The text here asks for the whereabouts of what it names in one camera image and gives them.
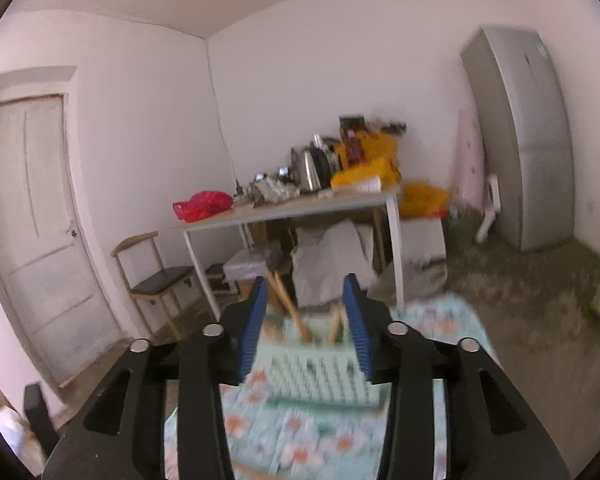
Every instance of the black chair seat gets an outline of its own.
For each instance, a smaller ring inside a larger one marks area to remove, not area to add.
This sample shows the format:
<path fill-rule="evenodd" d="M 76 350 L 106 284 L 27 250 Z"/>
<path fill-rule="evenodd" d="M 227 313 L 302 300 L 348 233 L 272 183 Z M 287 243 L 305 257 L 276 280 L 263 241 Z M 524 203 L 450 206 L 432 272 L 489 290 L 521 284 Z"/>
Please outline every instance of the black chair seat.
<path fill-rule="evenodd" d="M 129 292 L 132 294 L 141 294 L 142 296 L 158 296 L 171 285 L 191 274 L 193 270 L 193 267 L 168 267 L 167 269 L 159 270 L 153 276 L 142 280 L 142 282 L 138 283 Z"/>

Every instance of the red plastic bag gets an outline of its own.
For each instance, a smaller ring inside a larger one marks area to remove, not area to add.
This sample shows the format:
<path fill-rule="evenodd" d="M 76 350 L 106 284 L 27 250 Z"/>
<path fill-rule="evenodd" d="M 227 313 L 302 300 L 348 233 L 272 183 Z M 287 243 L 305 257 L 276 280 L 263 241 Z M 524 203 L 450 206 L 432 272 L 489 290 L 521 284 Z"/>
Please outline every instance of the red plastic bag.
<path fill-rule="evenodd" d="M 196 222 L 231 209 L 234 199 L 222 191 L 200 191 L 186 202 L 173 204 L 178 220 Z"/>

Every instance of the door frame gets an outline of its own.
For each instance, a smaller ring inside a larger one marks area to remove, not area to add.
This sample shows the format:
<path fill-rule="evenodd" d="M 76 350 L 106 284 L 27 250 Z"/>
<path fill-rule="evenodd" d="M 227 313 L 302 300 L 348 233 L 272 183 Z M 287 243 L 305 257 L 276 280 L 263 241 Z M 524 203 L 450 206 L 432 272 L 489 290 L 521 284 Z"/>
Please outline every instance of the door frame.
<path fill-rule="evenodd" d="M 72 69 L 73 70 L 71 72 L 71 76 L 73 75 L 73 71 L 75 71 L 75 67 L 72 67 Z M 16 85 L 16 86 L 11 86 L 9 88 L 1 89 L 0 90 L 0 105 L 14 103 L 14 102 L 20 102 L 20 101 L 45 99 L 45 98 L 51 98 L 51 97 L 61 98 L 61 101 L 62 101 L 62 142 L 64 143 L 64 146 L 62 148 L 62 156 L 64 158 L 64 164 L 65 164 L 66 172 L 67 172 L 66 173 L 67 179 L 69 181 L 69 190 L 70 190 L 70 196 L 71 196 L 71 200 L 72 200 L 72 207 L 74 210 L 74 218 L 75 218 L 76 226 L 77 226 L 77 229 L 80 231 L 80 237 L 82 239 L 82 244 L 87 253 L 88 261 L 91 266 L 91 272 L 93 273 L 93 275 L 95 277 L 96 286 L 98 287 L 98 290 L 100 291 L 100 293 L 107 305 L 107 308 L 111 312 L 111 317 L 113 318 L 114 322 L 116 323 L 117 330 L 120 333 L 120 336 L 122 337 L 123 336 L 122 328 L 120 327 L 120 323 L 118 322 L 115 314 L 113 314 L 113 311 L 110 307 L 109 298 L 106 295 L 105 290 L 102 286 L 100 275 L 96 271 L 96 267 L 94 265 L 94 261 L 93 261 L 93 257 L 92 257 L 90 248 L 87 244 L 86 238 L 84 237 L 84 229 L 82 227 L 82 221 L 81 221 L 80 215 L 78 214 L 78 211 L 76 209 L 74 180 L 72 177 L 68 138 L 67 138 L 69 126 L 68 126 L 67 113 L 66 113 L 67 107 L 70 106 L 71 104 L 73 104 L 70 102 L 70 93 L 72 94 L 71 97 L 73 96 L 74 93 L 71 92 L 71 88 L 67 88 L 67 86 L 68 86 L 67 83 L 69 83 L 69 82 L 49 82 L 49 83 L 41 82 L 41 83 L 34 83 L 34 84 Z M 59 384 L 54 379 L 54 376 L 51 373 L 50 368 L 44 362 L 44 360 L 38 353 L 38 350 L 35 348 L 32 341 L 29 339 L 27 333 L 25 332 L 24 328 L 22 327 L 22 324 L 20 323 L 20 320 L 18 319 L 16 311 L 11 303 L 11 299 L 9 298 L 9 295 L 7 294 L 6 288 L 5 288 L 4 283 L 2 282 L 1 278 L 0 278 L 0 304 L 2 305 L 2 309 L 4 310 L 4 313 L 6 314 L 6 317 L 9 320 L 11 327 L 13 328 L 13 331 L 14 331 L 18 341 L 22 345 L 22 348 L 25 351 L 27 357 L 29 357 L 31 363 L 34 365 L 36 370 L 39 372 L 40 376 L 45 381 L 45 383 L 48 384 L 48 386 L 53 391 L 53 393 L 55 393 L 56 396 L 58 396 L 59 399 L 64 402 L 66 395 L 63 395 L 62 388 L 65 384 L 67 384 L 73 378 L 70 378 L 61 384 Z"/>

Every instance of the white wall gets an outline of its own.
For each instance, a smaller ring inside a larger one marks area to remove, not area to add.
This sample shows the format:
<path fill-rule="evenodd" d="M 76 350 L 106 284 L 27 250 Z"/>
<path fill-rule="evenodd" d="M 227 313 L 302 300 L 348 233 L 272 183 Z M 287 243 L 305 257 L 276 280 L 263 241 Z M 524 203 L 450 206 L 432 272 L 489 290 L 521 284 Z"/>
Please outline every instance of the white wall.
<path fill-rule="evenodd" d="M 76 12 L 12 14 L 0 22 L 0 72 L 54 65 L 77 66 L 67 137 L 84 237 L 123 332 L 141 335 L 110 250 L 129 235 L 176 224 L 171 203 L 234 187 L 205 44 L 162 27 Z M 239 237 L 194 241 L 209 264 L 230 255 Z M 180 232 L 167 230 L 158 246 L 166 264 L 189 263 Z M 133 277 L 147 274 L 151 257 L 149 247 L 138 254 Z M 20 409 L 24 384 L 34 380 L 40 378 L 0 306 L 0 387 Z M 51 404 L 60 408 L 55 397 Z"/>
<path fill-rule="evenodd" d="M 407 123 L 405 177 L 448 185 L 458 111 L 474 108 L 461 47 L 518 18 L 501 0 L 287 0 L 231 25 L 208 44 L 238 177 L 361 112 Z"/>
<path fill-rule="evenodd" d="M 600 253 L 600 2 L 509 1 L 554 60 L 573 137 L 575 235 Z"/>

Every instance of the wooden tabletop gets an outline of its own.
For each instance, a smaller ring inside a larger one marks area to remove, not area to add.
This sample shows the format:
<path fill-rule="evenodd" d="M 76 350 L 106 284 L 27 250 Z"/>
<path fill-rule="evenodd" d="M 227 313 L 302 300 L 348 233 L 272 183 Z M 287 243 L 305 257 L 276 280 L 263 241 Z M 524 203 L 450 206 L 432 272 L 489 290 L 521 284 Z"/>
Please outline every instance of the wooden tabletop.
<path fill-rule="evenodd" d="M 354 192 L 342 193 L 331 197 L 319 198 L 317 195 L 302 196 L 281 204 L 267 204 L 253 207 L 247 204 L 234 207 L 228 211 L 199 220 L 197 222 L 181 222 L 174 228 L 185 231 L 200 231 L 218 227 L 229 227 L 239 224 L 250 224 L 275 220 L 277 218 L 293 218 L 313 214 L 365 209 L 384 205 L 388 197 L 397 196 L 400 186 L 393 186 L 381 192 Z"/>

